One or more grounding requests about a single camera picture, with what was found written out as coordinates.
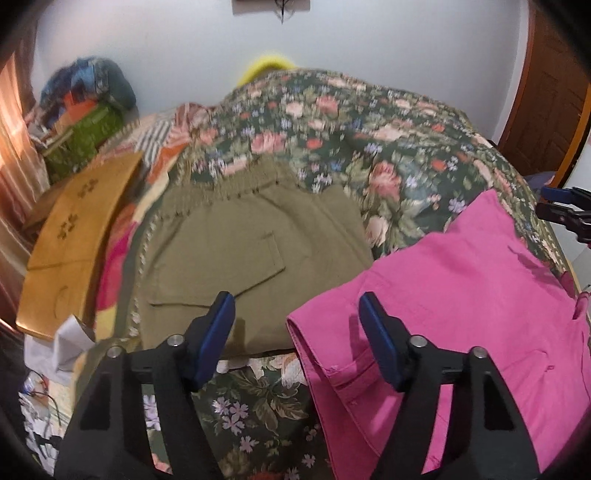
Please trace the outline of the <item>pink pants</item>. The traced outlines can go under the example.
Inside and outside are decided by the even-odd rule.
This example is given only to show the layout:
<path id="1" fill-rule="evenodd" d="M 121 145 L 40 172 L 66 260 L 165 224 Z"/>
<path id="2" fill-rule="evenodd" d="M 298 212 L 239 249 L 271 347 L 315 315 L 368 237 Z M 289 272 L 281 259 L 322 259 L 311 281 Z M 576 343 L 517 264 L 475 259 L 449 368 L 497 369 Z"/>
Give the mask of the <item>pink pants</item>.
<path id="1" fill-rule="evenodd" d="M 492 356 L 524 417 L 541 467 L 590 405 L 589 297 L 569 295 L 516 235 L 494 191 L 443 233 L 376 261 L 287 317 L 339 479 L 367 479 L 401 403 L 381 376 L 358 308 L 367 292 L 437 346 Z"/>

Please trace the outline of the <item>olive green folded pants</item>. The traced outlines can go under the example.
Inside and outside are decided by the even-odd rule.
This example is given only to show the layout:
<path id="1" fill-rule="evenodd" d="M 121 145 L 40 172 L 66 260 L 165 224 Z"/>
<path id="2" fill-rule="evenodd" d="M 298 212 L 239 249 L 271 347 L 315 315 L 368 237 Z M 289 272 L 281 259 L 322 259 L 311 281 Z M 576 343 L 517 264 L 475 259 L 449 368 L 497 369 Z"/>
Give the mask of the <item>olive green folded pants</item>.
<path id="1" fill-rule="evenodd" d="M 213 185 L 169 188 L 142 236 L 133 311 L 152 348 L 235 298 L 226 357 L 290 350 L 287 316 L 372 265 L 356 202 L 311 192 L 286 162 L 256 159 Z"/>

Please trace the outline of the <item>brown wooden door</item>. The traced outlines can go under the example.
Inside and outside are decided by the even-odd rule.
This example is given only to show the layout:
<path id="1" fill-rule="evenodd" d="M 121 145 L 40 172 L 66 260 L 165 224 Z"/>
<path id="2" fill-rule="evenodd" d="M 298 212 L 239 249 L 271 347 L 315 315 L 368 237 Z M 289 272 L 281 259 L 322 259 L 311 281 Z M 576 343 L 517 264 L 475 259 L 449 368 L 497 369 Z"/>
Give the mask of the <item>brown wooden door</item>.
<path id="1" fill-rule="evenodd" d="M 499 141 L 524 176 L 552 172 L 567 180 L 590 128 L 590 83 L 574 50 L 548 15 L 528 3 L 527 47 L 509 119 Z"/>

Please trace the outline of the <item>green storage box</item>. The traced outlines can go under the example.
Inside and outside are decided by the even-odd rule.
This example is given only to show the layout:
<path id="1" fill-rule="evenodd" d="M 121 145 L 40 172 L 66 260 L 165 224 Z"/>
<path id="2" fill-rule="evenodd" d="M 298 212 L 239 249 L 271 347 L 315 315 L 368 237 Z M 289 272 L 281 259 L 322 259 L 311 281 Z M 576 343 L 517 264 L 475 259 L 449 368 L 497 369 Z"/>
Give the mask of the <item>green storage box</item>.
<path id="1" fill-rule="evenodd" d="M 122 129 L 123 115 L 100 104 L 68 127 L 41 152 L 51 185 L 79 173 L 97 155 L 99 148 Z"/>

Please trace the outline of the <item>floral bedspread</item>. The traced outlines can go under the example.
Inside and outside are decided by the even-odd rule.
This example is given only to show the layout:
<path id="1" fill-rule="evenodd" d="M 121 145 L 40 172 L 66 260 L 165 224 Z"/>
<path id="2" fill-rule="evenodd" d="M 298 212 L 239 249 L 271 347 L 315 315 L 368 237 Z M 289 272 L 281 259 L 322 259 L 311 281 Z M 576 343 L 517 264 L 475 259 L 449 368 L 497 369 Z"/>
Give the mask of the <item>floral bedspread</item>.
<path id="1" fill-rule="evenodd" d="M 286 161 L 311 192 L 331 185 L 356 201 L 375 257 L 448 227 L 481 192 L 495 189 L 527 248 L 564 283 L 573 280 L 525 179 L 461 111 L 416 93 L 335 72 L 276 72 L 211 107 L 197 136 L 115 221 L 97 294 L 98 343 L 76 363 L 80 395 L 105 350 L 141 346 L 133 311 L 142 236 L 163 192 L 213 185 L 259 155 Z M 194 398 L 229 479 L 329 479 L 325 434 L 294 354 L 250 360 L 219 374 Z"/>

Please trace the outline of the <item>pile of blue clothes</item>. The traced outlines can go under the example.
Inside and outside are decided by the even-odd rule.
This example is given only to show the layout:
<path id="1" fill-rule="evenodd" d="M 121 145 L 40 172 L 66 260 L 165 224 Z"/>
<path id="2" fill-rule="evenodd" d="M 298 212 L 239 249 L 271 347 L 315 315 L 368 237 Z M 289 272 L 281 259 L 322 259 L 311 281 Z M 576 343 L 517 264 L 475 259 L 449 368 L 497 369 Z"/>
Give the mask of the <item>pile of blue clothes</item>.
<path id="1" fill-rule="evenodd" d="M 68 93 L 106 102 L 121 111 L 135 107 L 136 97 L 120 67 L 112 60 L 91 56 L 78 58 L 55 71 L 41 90 L 38 105 L 43 112 L 64 108 Z"/>

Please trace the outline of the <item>pink striped curtain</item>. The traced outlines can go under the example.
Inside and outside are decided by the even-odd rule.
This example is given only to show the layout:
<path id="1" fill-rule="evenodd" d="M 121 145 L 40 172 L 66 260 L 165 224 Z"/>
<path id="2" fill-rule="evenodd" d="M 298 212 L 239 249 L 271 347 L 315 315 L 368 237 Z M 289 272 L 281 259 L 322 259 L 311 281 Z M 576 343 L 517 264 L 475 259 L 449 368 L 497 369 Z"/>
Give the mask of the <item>pink striped curtain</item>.
<path id="1" fill-rule="evenodd" d="M 49 182 L 25 117 L 35 99 L 31 83 L 37 27 L 27 28 L 1 67 L 1 320 L 15 323 L 32 243 L 23 226 Z"/>

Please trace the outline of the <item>striped patchwork blanket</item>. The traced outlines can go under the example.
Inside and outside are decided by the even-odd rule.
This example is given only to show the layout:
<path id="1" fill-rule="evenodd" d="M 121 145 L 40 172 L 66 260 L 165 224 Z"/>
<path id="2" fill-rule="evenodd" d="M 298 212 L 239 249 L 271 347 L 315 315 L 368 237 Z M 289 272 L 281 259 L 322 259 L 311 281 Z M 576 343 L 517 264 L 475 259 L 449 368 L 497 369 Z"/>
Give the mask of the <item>striped patchwork blanket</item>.
<path id="1" fill-rule="evenodd" d="M 100 147 L 89 166 L 98 167 L 122 155 L 140 152 L 140 176 L 148 184 L 153 184 L 163 172 L 170 169 L 179 153 L 197 136 L 198 130 L 211 116 L 211 111 L 210 107 L 183 103 L 134 120 Z"/>

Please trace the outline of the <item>yellow curved bed rail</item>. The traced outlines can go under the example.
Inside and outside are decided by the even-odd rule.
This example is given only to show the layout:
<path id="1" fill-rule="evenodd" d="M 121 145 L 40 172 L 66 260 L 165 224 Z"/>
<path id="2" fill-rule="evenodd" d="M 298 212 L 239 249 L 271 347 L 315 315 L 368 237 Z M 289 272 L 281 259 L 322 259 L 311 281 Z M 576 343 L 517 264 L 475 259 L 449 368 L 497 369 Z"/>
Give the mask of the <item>yellow curved bed rail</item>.
<path id="1" fill-rule="evenodd" d="M 293 61 L 279 54 L 263 55 L 249 64 L 238 80 L 238 87 L 245 86 L 256 78 L 273 71 L 290 71 L 297 69 Z"/>

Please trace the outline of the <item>wooden lap desk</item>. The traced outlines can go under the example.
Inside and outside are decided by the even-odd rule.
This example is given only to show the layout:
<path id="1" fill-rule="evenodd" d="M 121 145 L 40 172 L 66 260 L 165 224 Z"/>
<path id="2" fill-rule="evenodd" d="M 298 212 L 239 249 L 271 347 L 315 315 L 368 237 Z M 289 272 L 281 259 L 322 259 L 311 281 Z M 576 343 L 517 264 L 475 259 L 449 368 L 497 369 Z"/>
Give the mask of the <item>wooden lap desk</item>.
<path id="1" fill-rule="evenodd" d="M 16 326 L 50 341 L 69 316 L 89 325 L 110 227 L 140 170 L 140 152 L 73 177 L 57 197 L 27 264 Z"/>

